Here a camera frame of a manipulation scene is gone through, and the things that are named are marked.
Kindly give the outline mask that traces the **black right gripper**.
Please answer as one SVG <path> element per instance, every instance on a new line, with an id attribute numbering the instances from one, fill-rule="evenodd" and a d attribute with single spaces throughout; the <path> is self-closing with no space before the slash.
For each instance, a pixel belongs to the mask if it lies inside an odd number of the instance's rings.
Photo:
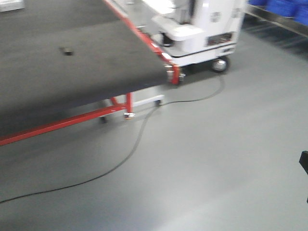
<path id="1" fill-rule="evenodd" d="M 301 167 L 305 170 L 305 172 L 308 174 L 308 152 L 302 151 L 299 163 Z"/>

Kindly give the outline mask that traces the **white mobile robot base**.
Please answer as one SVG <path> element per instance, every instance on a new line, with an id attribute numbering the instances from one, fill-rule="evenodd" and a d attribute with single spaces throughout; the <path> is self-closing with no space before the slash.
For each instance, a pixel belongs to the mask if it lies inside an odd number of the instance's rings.
<path id="1" fill-rule="evenodd" d="M 188 67 L 205 64 L 218 75 L 228 72 L 243 24 L 244 0 L 131 0 L 133 23 L 176 64 L 174 86 L 185 79 Z"/>

